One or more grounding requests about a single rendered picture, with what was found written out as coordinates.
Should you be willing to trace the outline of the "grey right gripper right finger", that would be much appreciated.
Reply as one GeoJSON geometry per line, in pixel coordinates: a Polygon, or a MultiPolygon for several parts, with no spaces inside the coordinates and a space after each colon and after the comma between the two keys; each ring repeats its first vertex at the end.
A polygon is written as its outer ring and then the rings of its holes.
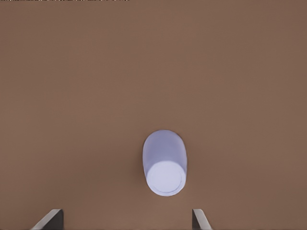
{"type": "Polygon", "coordinates": [[[213,230],[202,209],[192,210],[192,230],[213,230]]]}

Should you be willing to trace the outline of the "pale lavender upturned cup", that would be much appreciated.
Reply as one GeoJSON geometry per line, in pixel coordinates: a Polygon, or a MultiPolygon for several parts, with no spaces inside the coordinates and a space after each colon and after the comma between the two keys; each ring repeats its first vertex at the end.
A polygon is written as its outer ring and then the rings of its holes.
{"type": "Polygon", "coordinates": [[[182,138],[171,130],[157,130],[145,140],[142,150],[147,185],[159,196],[174,196],[185,186],[188,157],[182,138]]]}

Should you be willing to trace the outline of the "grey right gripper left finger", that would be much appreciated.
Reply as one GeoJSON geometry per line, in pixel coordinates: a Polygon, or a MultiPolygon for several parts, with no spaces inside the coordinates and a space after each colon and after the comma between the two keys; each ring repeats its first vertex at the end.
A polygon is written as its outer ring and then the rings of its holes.
{"type": "Polygon", "coordinates": [[[39,220],[30,230],[64,230],[64,212],[52,209],[39,220]]]}

